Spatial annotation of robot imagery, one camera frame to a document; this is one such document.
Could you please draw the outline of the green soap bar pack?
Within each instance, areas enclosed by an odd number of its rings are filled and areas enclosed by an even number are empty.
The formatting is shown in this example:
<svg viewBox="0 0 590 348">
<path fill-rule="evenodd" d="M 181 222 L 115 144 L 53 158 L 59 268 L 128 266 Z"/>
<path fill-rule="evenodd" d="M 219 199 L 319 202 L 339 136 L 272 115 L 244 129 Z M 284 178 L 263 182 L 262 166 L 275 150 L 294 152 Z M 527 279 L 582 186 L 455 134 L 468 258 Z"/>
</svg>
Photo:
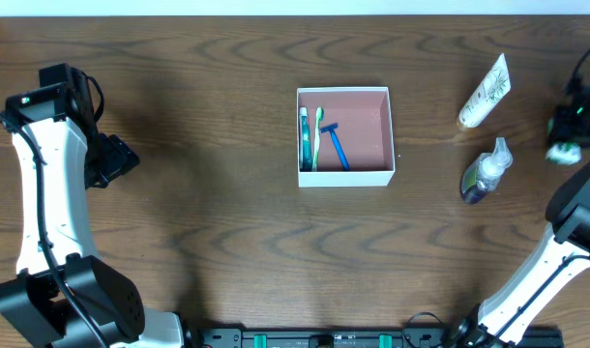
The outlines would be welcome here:
<svg viewBox="0 0 590 348">
<path fill-rule="evenodd" d="M 554 143 L 547 150 L 546 159 L 560 165 L 573 165 L 581 161 L 581 148 L 576 143 Z"/>
</svg>

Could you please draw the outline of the white leaf-print lotion tube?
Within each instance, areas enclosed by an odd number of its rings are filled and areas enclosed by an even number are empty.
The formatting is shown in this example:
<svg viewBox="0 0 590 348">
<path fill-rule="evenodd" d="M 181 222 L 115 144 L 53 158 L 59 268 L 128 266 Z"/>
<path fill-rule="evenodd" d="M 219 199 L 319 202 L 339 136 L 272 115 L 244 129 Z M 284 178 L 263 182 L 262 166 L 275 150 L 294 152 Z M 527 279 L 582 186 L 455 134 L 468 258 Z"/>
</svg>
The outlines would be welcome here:
<svg viewBox="0 0 590 348">
<path fill-rule="evenodd" d="M 510 92 L 511 81 L 505 54 L 501 53 L 457 116 L 461 130 L 477 128 Z"/>
</svg>

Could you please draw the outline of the clear foam pump bottle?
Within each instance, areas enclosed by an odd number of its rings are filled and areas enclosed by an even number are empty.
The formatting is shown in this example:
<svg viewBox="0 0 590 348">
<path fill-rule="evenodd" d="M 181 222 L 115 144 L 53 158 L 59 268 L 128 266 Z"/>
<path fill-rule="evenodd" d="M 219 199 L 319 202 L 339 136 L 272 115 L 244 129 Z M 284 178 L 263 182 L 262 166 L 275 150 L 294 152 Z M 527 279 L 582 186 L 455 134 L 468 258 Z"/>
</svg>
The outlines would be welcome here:
<svg viewBox="0 0 590 348">
<path fill-rule="evenodd" d="M 466 204 L 479 203 L 496 190 L 501 177 L 513 163 L 504 137 L 497 137 L 492 153 L 481 153 L 463 172 L 459 192 Z"/>
</svg>

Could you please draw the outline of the red teal toothpaste tube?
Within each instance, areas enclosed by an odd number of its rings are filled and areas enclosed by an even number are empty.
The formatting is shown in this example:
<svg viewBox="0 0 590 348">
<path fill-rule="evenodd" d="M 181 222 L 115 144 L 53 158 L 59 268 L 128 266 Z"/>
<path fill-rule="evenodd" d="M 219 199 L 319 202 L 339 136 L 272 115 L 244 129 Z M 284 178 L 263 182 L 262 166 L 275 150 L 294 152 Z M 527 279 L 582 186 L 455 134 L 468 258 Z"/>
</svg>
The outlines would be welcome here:
<svg viewBox="0 0 590 348">
<path fill-rule="evenodd" d="M 312 156 L 311 156 L 309 114 L 308 114 L 308 110 L 305 107 L 299 108 L 299 120 L 300 120 L 300 168 L 302 171 L 311 171 Z"/>
</svg>

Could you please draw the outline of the green white toothbrush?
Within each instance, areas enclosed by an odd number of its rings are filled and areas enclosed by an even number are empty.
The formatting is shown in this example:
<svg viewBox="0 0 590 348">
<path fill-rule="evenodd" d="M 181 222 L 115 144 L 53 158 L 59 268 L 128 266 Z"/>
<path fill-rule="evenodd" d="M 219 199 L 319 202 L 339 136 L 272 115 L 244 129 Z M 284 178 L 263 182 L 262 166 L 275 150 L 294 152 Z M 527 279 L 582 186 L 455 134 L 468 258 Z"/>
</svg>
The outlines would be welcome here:
<svg viewBox="0 0 590 348">
<path fill-rule="evenodd" d="M 312 148 L 312 168 L 313 172 L 317 171 L 318 168 L 318 155 L 321 143 L 321 122 L 324 118 L 324 109 L 322 106 L 318 106 L 315 113 L 315 128 L 314 128 L 314 142 Z"/>
</svg>

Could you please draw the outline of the blue disposable razor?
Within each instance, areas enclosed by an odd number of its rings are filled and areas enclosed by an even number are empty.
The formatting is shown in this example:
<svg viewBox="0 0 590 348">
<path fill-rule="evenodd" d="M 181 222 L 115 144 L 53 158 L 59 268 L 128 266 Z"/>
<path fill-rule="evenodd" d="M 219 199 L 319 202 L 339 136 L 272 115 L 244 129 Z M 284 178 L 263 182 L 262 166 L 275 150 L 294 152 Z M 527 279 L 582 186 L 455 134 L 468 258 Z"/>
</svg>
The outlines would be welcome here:
<svg viewBox="0 0 590 348">
<path fill-rule="evenodd" d="M 335 150 L 337 152 L 337 155 L 338 155 L 340 164 L 342 166 L 342 169 L 344 171 L 349 171 L 350 170 L 350 166 L 349 166 L 347 157 L 346 157 L 346 155 L 345 155 L 345 153 L 344 153 L 344 151 L 342 149 L 342 146 L 340 144 L 338 135 L 336 134 L 336 129 L 338 127 L 339 127 L 339 124 L 338 123 L 333 123 L 333 124 L 330 124 L 330 125 L 327 125 L 327 126 L 322 127 L 320 129 L 320 131 L 322 133 L 328 132 L 330 134 L 331 139 L 332 139 L 332 142 L 333 142 L 334 147 L 335 147 Z"/>
</svg>

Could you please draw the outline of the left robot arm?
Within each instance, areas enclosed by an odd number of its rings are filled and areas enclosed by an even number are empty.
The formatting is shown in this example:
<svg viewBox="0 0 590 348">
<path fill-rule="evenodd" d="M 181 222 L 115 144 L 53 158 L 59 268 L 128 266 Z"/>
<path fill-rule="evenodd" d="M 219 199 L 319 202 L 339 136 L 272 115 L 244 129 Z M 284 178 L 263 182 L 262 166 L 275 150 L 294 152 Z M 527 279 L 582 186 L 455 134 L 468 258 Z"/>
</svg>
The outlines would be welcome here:
<svg viewBox="0 0 590 348">
<path fill-rule="evenodd" d="M 84 79 L 12 96 L 0 120 L 21 171 L 23 236 L 16 276 L 0 283 L 1 315 L 34 347 L 182 347 L 173 312 L 146 307 L 131 280 L 101 259 L 86 191 L 136 163 L 96 129 Z"/>
</svg>

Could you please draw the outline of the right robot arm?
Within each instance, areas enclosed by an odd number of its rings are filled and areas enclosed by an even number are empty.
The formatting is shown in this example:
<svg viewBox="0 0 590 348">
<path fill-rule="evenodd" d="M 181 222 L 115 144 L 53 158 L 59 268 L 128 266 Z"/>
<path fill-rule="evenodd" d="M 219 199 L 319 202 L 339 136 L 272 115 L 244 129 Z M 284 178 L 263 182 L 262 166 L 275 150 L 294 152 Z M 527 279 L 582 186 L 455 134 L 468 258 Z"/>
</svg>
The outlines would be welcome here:
<svg viewBox="0 0 590 348">
<path fill-rule="evenodd" d="M 576 78 L 572 101 L 556 108 L 548 142 L 590 147 L 590 86 Z M 448 347 L 515 347 L 533 319 L 575 276 L 590 268 L 590 161 L 562 185 L 546 208 L 546 230 L 509 281 L 474 308 Z"/>
</svg>

